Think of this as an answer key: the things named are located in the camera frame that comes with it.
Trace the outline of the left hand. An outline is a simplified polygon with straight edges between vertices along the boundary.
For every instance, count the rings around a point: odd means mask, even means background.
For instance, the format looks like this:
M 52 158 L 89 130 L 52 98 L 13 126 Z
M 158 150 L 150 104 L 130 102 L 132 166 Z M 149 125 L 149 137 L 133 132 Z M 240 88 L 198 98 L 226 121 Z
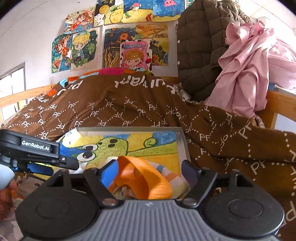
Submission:
M 11 192 L 17 187 L 15 173 L 9 167 L 1 165 L 1 221 L 13 207 Z

